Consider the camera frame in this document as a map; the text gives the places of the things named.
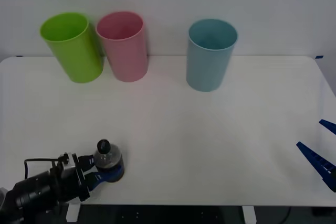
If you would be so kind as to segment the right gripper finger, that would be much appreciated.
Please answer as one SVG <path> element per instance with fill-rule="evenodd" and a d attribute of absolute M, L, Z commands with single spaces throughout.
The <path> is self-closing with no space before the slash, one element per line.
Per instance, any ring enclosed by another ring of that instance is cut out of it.
<path fill-rule="evenodd" d="M 316 152 L 308 148 L 301 142 L 296 144 L 301 153 L 305 156 L 308 162 L 321 176 L 323 182 L 335 192 L 335 165 L 318 155 Z"/>
<path fill-rule="evenodd" d="M 329 121 L 326 121 L 326 120 L 320 120 L 319 124 L 324 126 L 326 129 L 331 131 L 333 134 L 336 134 L 336 124 L 334 124 L 332 122 L 329 122 Z"/>

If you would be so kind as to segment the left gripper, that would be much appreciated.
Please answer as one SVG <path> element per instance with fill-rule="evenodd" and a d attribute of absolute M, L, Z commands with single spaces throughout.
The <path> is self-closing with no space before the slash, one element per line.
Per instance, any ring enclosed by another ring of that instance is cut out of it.
<path fill-rule="evenodd" d="M 52 163 L 50 170 L 52 189 L 55 191 L 59 202 L 68 202 L 75 198 L 85 201 L 90 197 L 89 191 L 93 191 L 101 183 L 114 183 L 124 175 L 124 167 L 107 172 L 84 172 L 94 167 L 94 156 L 64 153 L 59 156 L 57 163 Z"/>

